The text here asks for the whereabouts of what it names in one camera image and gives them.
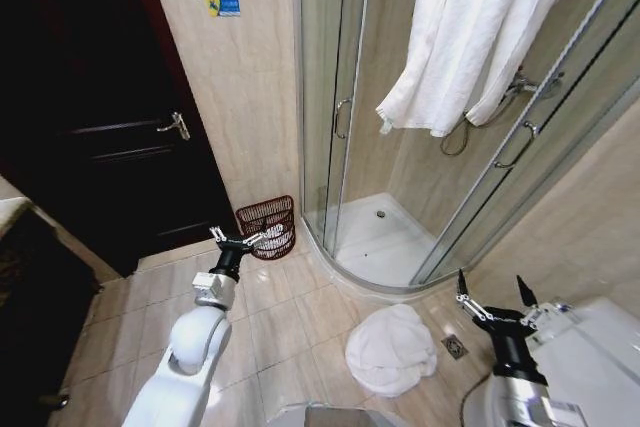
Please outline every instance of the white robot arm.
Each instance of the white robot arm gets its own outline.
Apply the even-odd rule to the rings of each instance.
[[[263,238],[227,238],[219,227],[211,233],[221,250],[218,264],[194,278],[197,307],[171,329],[169,347],[136,397],[125,427],[197,427],[202,421],[213,373],[231,335],[226,313],[240,280],[240,259]]]

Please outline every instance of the blue sticker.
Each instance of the blue sticker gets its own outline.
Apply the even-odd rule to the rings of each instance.
[[[240,1],[220,0],[218,15],[220,17],[232,17],[240,15]]]

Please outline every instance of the glass shower door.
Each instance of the glass shower door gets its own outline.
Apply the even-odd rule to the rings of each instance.
[[[302,211],[311,231],[324,242],[331,148],[334,140],[335,79],[342,0],[299,0],[302,53],[302,148],[304,150]]]
[[[355,102],[364,0],[342,0],[338,64],[335,79],[333,140],[329,163],[324,247],[335,256],[344,175]]]
[[[637,98],[640,0],[601,0],[539,88],[560,72],[559,95],[536,95],[438,238],[412,284],[473,265],[513,219],[530,208],[577,159],[597,129]]]
[[[333,254],[364,0],[300,0],[303,213]]]

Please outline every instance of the crumpled white towel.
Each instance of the crumpled white towel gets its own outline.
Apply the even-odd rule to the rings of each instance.
[[[436,370],[429,329],[409,305],[374,312],[356,327],[345,352],[351,375],[384,397],[406,392]]]

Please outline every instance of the sticker on wall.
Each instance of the sticker on wall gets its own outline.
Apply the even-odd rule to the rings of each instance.
[[[234,17],[240,15],[239,0],[205,0],[211,17]]]

